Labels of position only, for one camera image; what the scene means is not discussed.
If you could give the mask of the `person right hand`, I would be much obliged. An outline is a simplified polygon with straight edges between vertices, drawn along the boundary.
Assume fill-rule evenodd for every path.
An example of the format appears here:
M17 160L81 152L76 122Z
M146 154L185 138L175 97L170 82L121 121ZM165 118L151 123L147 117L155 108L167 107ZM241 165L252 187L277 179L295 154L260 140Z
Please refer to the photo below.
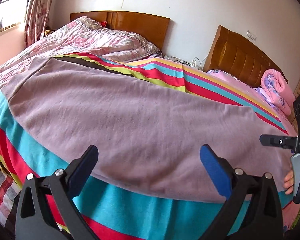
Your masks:
M284 178L283 187L286 189L285 194L291 194L294 189L294 175L293 171L290 170Z

